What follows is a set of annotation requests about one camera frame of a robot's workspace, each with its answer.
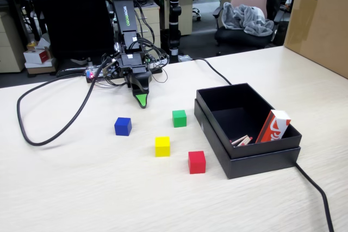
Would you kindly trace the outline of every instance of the green cube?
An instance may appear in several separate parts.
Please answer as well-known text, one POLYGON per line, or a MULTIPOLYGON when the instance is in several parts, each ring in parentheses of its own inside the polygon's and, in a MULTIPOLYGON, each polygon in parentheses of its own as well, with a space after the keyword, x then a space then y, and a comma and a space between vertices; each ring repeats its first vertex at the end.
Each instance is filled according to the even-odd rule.
POLYGON ((186 112, 185 110, 173 111, 174 128, 186 127, 186 112))

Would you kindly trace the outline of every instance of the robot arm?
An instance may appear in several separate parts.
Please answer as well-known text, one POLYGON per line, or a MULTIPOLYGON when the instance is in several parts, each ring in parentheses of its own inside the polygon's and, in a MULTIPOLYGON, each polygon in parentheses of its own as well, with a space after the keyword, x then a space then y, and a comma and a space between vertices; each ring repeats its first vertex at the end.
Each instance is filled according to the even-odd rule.
POLYGON ((113 78, 125 77, 140 107, 146 108, 148 85, 152 79, 152 73, 145 65, 143 48, 136 42, 138 30, 134 3, 133 0, 113 0, 113 3, 119 28, 120 55, 116 60, 117 71, 112 76, 113 78))

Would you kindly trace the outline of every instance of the blue cube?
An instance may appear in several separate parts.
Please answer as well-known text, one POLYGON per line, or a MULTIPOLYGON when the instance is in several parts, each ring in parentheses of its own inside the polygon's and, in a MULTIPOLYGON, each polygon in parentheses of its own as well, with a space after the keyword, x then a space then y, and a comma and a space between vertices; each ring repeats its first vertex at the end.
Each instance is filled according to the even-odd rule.
POLYGON ((115 123, 116 135, 129 136, 132 130, 131 118, 117 118, 115 123))

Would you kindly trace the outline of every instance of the wooden block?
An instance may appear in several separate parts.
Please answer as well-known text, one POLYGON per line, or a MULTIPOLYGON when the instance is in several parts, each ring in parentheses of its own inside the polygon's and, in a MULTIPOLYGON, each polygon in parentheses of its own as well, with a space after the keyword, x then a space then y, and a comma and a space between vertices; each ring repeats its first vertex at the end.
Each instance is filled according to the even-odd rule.
POLYGON ((169 157, 170 156, 169 137, 156 137, 154 146, 155 146, 155 156, 156 157, 169 157))
POLYGON ((187 117, 185 110, 173 111, 173 125, 174 128, 186 127, 187 117))
POLYGON ((129 136, 132 130, 131 118, 117 118, 115 132, 118 136, 129 136))
POLYGON ((190 174, 206 172, 206 157, 203 151, 189 152, 189 170, 190 174))

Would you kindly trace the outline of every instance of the pink cushion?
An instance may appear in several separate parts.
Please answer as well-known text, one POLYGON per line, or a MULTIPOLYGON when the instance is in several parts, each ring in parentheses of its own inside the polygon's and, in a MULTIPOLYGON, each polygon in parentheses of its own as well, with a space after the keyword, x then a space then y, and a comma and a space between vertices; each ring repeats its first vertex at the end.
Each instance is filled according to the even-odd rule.
POLYGON ((262 10, 265 18, 267 18, 267 0, 231 0, 232 6, 248 5, 249 7, 257 7, 262 10))

